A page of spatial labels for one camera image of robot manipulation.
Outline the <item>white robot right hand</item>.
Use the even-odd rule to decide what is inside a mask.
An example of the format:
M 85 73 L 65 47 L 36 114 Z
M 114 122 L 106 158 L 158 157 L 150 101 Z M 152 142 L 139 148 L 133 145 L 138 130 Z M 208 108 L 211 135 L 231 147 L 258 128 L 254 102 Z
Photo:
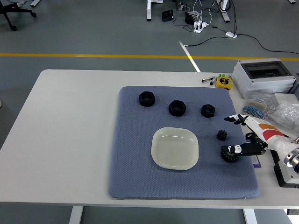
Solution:
M 290 138 L 268 121 L 245 114 L 231 115 L 225 120 L 247 126 L 256 140 L 241 145 L 222 146 L 221 157 L 224 161 L 232 163 L 238 156 L 261 155 L 266 149 L 270 149 L 276 151 L 279 159 L 288 167 L 296 167 L 299 163 L 298 143 L 292 143 Z

